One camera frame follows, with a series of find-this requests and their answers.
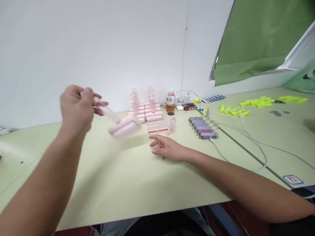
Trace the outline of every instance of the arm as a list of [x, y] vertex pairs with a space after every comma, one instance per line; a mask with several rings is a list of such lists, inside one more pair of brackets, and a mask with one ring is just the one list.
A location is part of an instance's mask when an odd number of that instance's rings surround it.
[[91, 128], [90, 88], [69, 86], [61, 96], [62, 127], [38, 166], [0, 216], [0, 235], [55, 232], [73, 188], [82, 143]]
[[153, 154], [193, 165], [261, 220], [285, 223], [315, 215], [313, 204], [261, 175], [183, 147], [170, 138], [151, 138], [155, 141], [150, 146], [158, 145]]

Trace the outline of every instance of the red floor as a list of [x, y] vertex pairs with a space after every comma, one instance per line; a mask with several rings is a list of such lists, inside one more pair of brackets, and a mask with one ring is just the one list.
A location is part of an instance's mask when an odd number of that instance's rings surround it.
[[[257, 219], [255, 216], [253, 216], [251, 213], [245, 210], [242, 206], [240, 206], [236, 201], [230, 201], [228, 203], [227, 202], [221, 203], [221, 205], [225, 209], [225, 211], [231, 216], [234, 222], [239, 226], [239, 228], [243, 231], [244, 235], [249, 234], [249, 235], [255, 235], [255, 236], [269, 236], [267, 223]], [[214, 231], [214, 233], [216, 234], [216, 236], [223, 236], [223, 234], [220, 232], [216, 223], [211, 219], [210, 214], [208, 213], [206, 208], [205, 208], [205, 212], [209, 220], [209, 225]], [[94, 235], [94, 234], [93, 233], [91, 234], [91, 228], [88, 226], [58, 231], [55, 233], [55, 236], [90, 236], [90, 235]]]

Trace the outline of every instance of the green fabric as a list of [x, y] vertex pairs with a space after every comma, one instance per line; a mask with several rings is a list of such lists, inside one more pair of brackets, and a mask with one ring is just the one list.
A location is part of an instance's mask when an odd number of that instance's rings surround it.
[[219, 58], [216, 86], [281, 66], [315, 20], [311, 0], [235, 0]]
[[315, 94], [315, 58], [283, 87], [299, 92]]

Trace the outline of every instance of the hand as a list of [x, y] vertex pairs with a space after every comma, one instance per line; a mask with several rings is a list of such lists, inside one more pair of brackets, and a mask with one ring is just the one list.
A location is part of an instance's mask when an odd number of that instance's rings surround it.
[[94, 114], [104, 115], [102, 111], [93, 107], [94, 97], [102, 98], [91, 88], [83, 89], [76, 85], [67, 87], [60, 97], [63, 126], [74, 131], [89, 131]]
[[150, 147], [158, 145], [152, 149], [154, 155], [159, 155], [172, 161], [188, 161], [190, 148], [184, 147], [173, 139], [161, 135], [152, 135], [150, 139], [155, 139], [150, 144]]

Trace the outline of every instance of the table surface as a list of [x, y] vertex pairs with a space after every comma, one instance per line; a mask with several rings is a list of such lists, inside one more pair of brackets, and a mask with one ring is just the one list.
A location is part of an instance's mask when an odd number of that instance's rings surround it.
[[[199, 139], [190, 127], [188, 119], [197, 116], [201, 114], [195, 110], [175, 111], [178, 129], [170, 137], [186, 147], [222, 159], [213, 144]], [[22, 129], [0, 136], [3, 155], [0, 212], [34, 170], [60, 125]], [[74, 189], [58, 230], [231, 200], [190, 165], [154, 156], [146, 124], [125, 140], [111, 138], [107, 132], [111, 125], [107, 117], [94, 118], [83, 143]], [[231, 162], [248, 169], [261, 167], [232, 139], [220, 130], [218, 133], [216, 143], [226, 156], [233, 157]], [[259, 174], [288, 188], [267, 169]]]
[[[303, 104], [296, 102], [276, 103], [269, 108], [242, 107], [251, 111], [248, 116], [243, 117], [244, 125], [257, 140], [302, 156], [315, 165], [315, 95], [285, 88], [272, 88], [229, 95], [224, 100], [221, 100], [220, 104], [205, 105], [213, 109], [219, 109], [219, 106], [222, 104], [235, 107], [247, 99], [260, 98], [261, 96], [277, 99], [280, 96], [288, 95], [308, 98], [309, 100]], [[270, 113], [270, 111], [274, 110], [280, 112], [282, 116], [278, 117]], [[211, 115], [216, 113], [217, 111], [210, 111]], [[222, 113], [219, 116], [218, 120], [220, 122], [242, 128], [240, 118]], [[264, 162], [261, 150], [251, 139], [244, 135], [244, 132], [225, 125], [220, 125], [220, 128]], [[285, 181], [283, 176], [295, 175], [303, 181], [303, 184], [290, 184], [291, 188], [315, 185], [315, 170], [312, 167], [292, 154], [263, 144], [261, 146], [268, 157], [268, 167], [279, 178]]]

